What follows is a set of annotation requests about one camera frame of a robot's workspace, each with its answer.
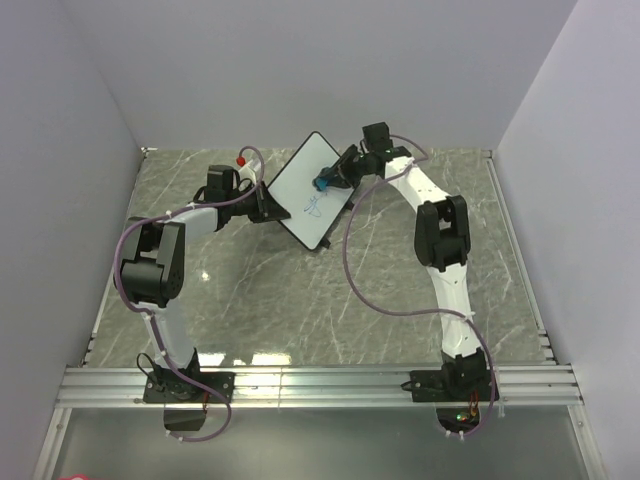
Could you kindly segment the small black-framed whiteboard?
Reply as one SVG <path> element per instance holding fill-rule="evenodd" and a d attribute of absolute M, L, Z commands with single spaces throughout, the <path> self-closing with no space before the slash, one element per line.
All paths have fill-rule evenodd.
<path fill-rule="evenodd" d="M 329 230 L 351 200 L 354 189 L 317 190 L 313 180 L 340 155 L 318 131 L 313 131 L 276 174 L 267 189 L 290 215 L 278 223 L 307 250 L 320 247 Z"/>

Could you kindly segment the blue whiteboard eraser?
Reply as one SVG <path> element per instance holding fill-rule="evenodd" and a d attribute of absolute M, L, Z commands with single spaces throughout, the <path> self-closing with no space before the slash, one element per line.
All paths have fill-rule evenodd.
<path fill-rule="evenodd" d="M 335 177 L 335 172 L 329 168 L 323 168 L 320 173 L 312 180 L 312 185 L 319 191 L 325 191 L 331 186 L 331 182 Z"/>

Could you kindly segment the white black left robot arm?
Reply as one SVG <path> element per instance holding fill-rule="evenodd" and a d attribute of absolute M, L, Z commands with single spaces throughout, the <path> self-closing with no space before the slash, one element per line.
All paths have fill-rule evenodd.
<path fill-rule="evenodd" d="M 186 333 L 177 297 L 184 285 L 186 246 L 221 230 L 232 218 L 253 223 L 288 219 L 264 183 L 264 163 L 212 165 L 193 200 L 157 217 L 132 217 L 114 257 L 114 284 L 127 308 L 142 316 L 154 345 L 150 386 L 180 402 L 201 393 L 197 350 Z"/>

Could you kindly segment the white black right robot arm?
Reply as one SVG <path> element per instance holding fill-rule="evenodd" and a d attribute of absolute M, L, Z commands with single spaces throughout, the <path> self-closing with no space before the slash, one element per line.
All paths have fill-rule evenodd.
<path fill-rule="evenodd" d="M 491 385 L 492 362 L 487 346 L 474 330 L 474 312 L 467 287 L 471 235 L 466 200 L 438 187 L 418 166 L 419 160 L 402 146 L 384 122 L 362 128 L 360 146 L 350 146 L 331 167 L 321 171 L 315 184 L 357 187 L 367 175 L 379 180 L 354 204 L 343 235 L 343 268 L 352 292 L 371 309 L 394 317 L 440 315 L 443 364 L 433 391 L 455 400 L 468 400 Z M 419 263 L 431 278 L 437 306 L 416 311 L 391 311 L 365 298 L 355 284 L 348 261 L 352 220 L 360 204 L 376 188 L 390 185 L 415 213 L 413 246 Z"/>

